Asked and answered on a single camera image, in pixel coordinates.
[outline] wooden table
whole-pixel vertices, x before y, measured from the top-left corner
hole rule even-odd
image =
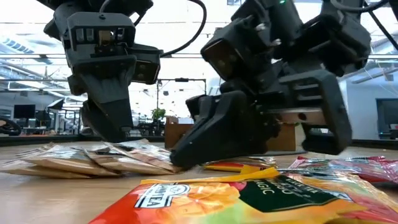
[[[0,162],[14,158],[16,151],[36,146],[0,147]],[[398,159],[396,151],[349,148],[339,157],[387,156]],[[308,153],[306,157],[334,158]],[[279,167],[289,166],[297,156],[276,157]],[[196,168],[186,173],[151,179],[192,179],[229,175]],[[87,223],[105,208],[136,187],[141,179],[132,176],[120,179],[55,180],[0,174],[0,223],[2,224],[80,224]],[[397,191],[383,189],[398,201]]]

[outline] green label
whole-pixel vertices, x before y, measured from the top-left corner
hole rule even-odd
[[[275,179],[247,182],[240,199],[261,212],[277,212],[313,205],[325,205],[338,198],[280,175]]]

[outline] brand logo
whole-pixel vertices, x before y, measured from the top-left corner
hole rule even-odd
[[[172,204],[174,197],[185,195],[190,188],[185,184],[155,184],[144,192],[136,208],[163,208]]]

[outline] table surface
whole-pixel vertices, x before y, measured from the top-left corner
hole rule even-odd
[[[0,162],[13,159],[14,153],[37,146],[0,147]],[[308,153],[306,157],[332,159],[336,156]],[[339,157],[386,156],[398,159],[396,151],[351,147]],[[297,156],[275,157],[280,168],[288,167]],[[58,180],[0,174],[0,223],[30,224],[80,224],[88,223],[105,208],[136,187],[141,179],[192,179],[229,175],[217,172],[192,169],[178,175],[131,176],[120,179]],[[398,201],[398,191],[393,187],[383,187],[383,191]]]

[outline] desk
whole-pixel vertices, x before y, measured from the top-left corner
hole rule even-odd
[[[14,158],[16,151],[36,146],[0,147],[0,162]],[[387,156],[398,159],[398,153],[382,149],[351,147],[339,157]],[[308,153],[307,157],[332,159],[336,156]],[[297,156],[276,157],[280,168],[289,166]],[[155,179],[192,179],[228,175],[196,168],[179,175],[151,177]],[[53,180],[0,174],[0,223],[84,224],[136,187],[143,176],[120,179]],[[383,188],[398,201],[398,192]]]

